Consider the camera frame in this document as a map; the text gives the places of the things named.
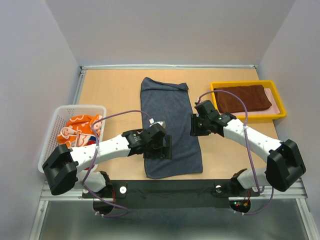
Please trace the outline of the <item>dark blue-grey towel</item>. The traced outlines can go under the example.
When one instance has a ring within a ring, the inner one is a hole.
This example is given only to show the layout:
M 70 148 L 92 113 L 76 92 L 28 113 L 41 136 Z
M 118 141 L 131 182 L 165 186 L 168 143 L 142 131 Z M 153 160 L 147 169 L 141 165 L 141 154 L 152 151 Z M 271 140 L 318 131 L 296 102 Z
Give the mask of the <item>dark blue-grey towel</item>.
M 186 83 L 164 83 L 145 77 L 140 87 L 140 109 L 156 122 L 165 122 L 171 136 L 171 159 L 145 158 L 146 176 L 162 179 L 203 172 L 199 140 L 191 136 L 193 113 Z

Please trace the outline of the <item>brown towel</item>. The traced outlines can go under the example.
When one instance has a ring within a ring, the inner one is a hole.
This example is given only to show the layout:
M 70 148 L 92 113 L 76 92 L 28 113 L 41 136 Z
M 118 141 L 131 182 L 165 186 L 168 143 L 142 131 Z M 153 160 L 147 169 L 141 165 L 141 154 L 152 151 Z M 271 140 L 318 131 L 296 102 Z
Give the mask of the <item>brown towel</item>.
M 248 112 L 264 111 L 272 106 L 262 85 L 219 87 L 214 90 L 219 90 L 218 92 L 214 92 L 214 95 L 217 108 L 222 113 L 240 113 L 245 111 L 243 104 L 233 95 L 242 100 Z

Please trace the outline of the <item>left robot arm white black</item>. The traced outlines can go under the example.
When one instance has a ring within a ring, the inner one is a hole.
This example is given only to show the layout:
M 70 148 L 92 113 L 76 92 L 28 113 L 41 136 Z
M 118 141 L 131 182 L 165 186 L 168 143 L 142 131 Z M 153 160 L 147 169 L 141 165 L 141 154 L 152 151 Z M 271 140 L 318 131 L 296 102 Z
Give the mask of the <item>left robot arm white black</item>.
M 57 146 L 42 165 L 50 193 L 58 196 L 72 189 L 85 189 L 106 197 L 111 184 L 105 172 L 92 167 L 108 160 L 143 155 L 147 159 L 171 159 L 172 137 L 156 122 L 148 129 L 129 130 L 114 138 L 81 147 Z

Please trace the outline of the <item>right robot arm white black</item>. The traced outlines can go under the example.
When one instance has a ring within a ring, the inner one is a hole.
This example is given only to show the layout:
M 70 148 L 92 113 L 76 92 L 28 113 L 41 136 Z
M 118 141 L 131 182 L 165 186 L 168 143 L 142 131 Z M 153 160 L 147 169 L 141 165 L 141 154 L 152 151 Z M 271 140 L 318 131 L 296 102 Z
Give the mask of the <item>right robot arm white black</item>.
M 281 141 L 268 137 L 241 122 L 230 113 L 220 114 L 209 100 L 196 103 L 196 114 L 191 115 L 191 136 L 218 134 L 237 142 L 255 153 L 266 167 L 244 169 L 231 178 L 230 189 L 242 195 L 253 187 L 273 187 L 285 192 L 306 172 L 298 145 L 293 140 Z

